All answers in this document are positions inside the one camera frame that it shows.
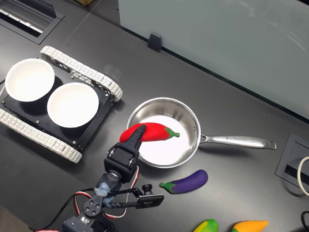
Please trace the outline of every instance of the orange toy vegetable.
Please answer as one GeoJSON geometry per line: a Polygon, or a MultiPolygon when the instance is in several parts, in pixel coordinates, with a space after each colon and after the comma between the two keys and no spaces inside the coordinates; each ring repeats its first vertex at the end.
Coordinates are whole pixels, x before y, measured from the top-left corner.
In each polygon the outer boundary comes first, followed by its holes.
{"type": "Polygon", "coordinates": [[[141,142],[149,142],[149,141],[160,141],[160,140],[167,140],[172,137],[179,137],[179,133],[173,132],[170,128],[159,124],[159,123],[154,123],[154,122],[146,122],[146,123],[139,123],[136,124],[126,131],[124,131],[121,136],[119,141],[121,143],[124,143],[127,141],[130,136],[133,134],[133,132],[141,125],[146,125],[146,131],[141,138],[141,142]]]}
{"type": "Polygon", "coordinates": [[[243,221],[236,224],[232,232],[261,232],[268,225],[268,221],[243,221]]]}

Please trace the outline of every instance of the purple eggplant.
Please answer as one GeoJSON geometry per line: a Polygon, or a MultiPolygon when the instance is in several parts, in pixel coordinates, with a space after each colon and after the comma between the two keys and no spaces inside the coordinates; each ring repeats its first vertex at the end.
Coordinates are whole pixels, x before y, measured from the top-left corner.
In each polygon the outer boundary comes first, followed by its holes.
{"type": "Polygon", "coordinates": [[[184,193],[191,192],[202,187],[208,180],[207,172],[198,170],[192,175],[181,179],[173,180],[166,184],[160,183],[160,187],[165,188],[170,193],[184,193]]]}

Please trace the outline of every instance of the white bowl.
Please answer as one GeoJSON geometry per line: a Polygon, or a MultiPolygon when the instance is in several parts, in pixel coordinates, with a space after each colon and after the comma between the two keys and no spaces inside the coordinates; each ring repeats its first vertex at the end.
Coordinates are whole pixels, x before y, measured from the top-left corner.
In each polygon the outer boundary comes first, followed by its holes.
{"type": "Polygon", "coordinates": [[[46,95],[53,87],[55,72],[41,59],[26,59],[15,64],[6,75],[8,94],[21,102],[32,102],[46,95]]]}
{"type": "Polygon", "coordinates": [[[47,112],[52,121],[66,128],[86,124],[97,111],[97,93],[82,83],[60,86],[52,93],[47,103],[47,112]]]}

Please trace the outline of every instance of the dark countertop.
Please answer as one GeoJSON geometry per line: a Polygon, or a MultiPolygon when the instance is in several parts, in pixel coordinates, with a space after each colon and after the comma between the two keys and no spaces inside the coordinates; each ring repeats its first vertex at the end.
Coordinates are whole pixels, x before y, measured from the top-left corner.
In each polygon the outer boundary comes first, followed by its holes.
{"type": "MultiPolygon", "coordinates": [[[[140,163],[136,186],[151,183],[153,192],[164,193],[165,200],[157,208],[128,209],[124,218],[113,221],[116,230],[190,232],[213,218],[219,222],[219,232],[230,232],[244,220],[268,220],[265,232],[301,231],[300,214],[309,209],[309,198],[275,171],[291,132],[309,140],[308,124],[165,52],[150,50],[144,41],[104,18],[104,1],[90,14],[69,0],[63,4],[65,21],[41,45],[0,26],[0,51],[6,54],[0,57],[1,78],[16,62],[37,57],[44,45],[51,45],[97,71],[117,73],[124,95],[77,165],[0,125],[1,205],[32,227],[46,225],[70,195],[96,184],[104,173],[106,153],[133,110],[148,99],[171,97],[195,112],[204,134],[261,137],[276,141],[278,148],[204,144],[175,169],[157,170],[140,163]],[[197,191],[170,195],[158,186],[198,169],[207,171],[209,180],[197,191]]],[[[70,204],[53,228],[72,215],[70,204]]]]}

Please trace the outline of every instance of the metal pan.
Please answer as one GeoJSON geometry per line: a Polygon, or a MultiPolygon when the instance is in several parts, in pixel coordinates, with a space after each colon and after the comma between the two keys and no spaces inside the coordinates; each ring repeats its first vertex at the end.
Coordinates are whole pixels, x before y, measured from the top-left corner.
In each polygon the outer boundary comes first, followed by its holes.
{"type": "Polygon", "coordinates": [[[247,136],[206,136],[193,111],[181,101],[172,98],[154,98],[134,110],[127,128],[143,122],[156,122],[180,133],[179,138],[142,143],[140,160],[156,168],[173,168],[187,162],[199,144],[219,143],[247,148],[276,149],[276,143],[247,136]]]}

